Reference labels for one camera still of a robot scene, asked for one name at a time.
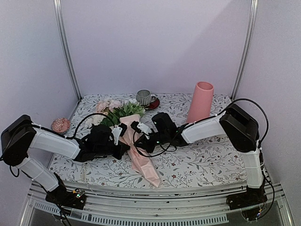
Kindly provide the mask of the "pink flower bouquet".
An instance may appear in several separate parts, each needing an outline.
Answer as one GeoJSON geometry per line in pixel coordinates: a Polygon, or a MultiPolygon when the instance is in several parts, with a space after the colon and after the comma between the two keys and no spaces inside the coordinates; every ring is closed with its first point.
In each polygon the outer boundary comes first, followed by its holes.
{"type": "Polygon", "coordinates": [[[134,98],[120,100],[107,97],[97,101],[94,112],[105,114],[114,122],[127,125],[124,136],[119,140],[129,145],[130,149],[122,160],[115,158],[109,158],[107,161],[100,160],[104,173],[98,169],[96,177],[91,177],[89,181],[97,181],[101,185],[136,187],[142,180],[145,180],[151,188],[159,187],[161,180],[151,158],[145,150],[137,148],[134,144],[140,134],[131,128],[133,121],[140,122],[141,117],[144,116],[144,106],[141,106],[134,98]]]}

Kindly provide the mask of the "cream printed ribbon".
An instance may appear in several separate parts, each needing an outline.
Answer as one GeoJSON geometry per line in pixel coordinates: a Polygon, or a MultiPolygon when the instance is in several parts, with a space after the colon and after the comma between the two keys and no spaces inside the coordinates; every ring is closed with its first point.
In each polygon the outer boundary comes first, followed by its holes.
{"type": "Polygon", "coordinates": [[[83,183],[87,182],[87,169],[86,169],[86,163],[82,163],[80,168],[80,180],[83,183]]]}

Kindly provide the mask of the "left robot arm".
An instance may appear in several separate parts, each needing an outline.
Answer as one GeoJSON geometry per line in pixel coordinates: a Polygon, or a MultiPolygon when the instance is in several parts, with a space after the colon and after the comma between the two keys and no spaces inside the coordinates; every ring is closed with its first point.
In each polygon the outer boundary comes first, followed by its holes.
{"type": "Polygon", "coordinates": [[[43,150],[76,162],[87,162],[112,156],[120,160],[130,147],[119,138],[127,130],[121,123],[112,128],[93,126],[83,138],[66,137],[34,124],[30,116],[22,115],[1,134],[1,160],[16,167],[36,181],[46,191],[46,201],[58,206],[83,209],[86,196],[82,189],[68,191],[63,180],[29,155],[30,149],[43,150]]]}

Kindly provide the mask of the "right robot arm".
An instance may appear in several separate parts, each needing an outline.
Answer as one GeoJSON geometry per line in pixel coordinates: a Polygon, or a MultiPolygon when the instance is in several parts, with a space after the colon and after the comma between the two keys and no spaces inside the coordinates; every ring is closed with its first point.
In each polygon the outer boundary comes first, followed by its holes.
{"type": "Polygon", "coordinates": [[[230,209],[244,208],[267,201],[259,125],[238,105],[231,103],[214,116],[186,123],[180,127],[175,125],[167,113],[156,114],[152,117],[152,122],[156,131],[142,122],[131,123],[134,133],[142,134],[140,138],[134,140],[134,147],[137,150],[144,149],[148,153],[147,156],[151,157],[150,153],[158,145],[182,147],[205,138],[226,135],[233,147],[240,152],[247,175],[246,191],[227,197],[230,209]]]}

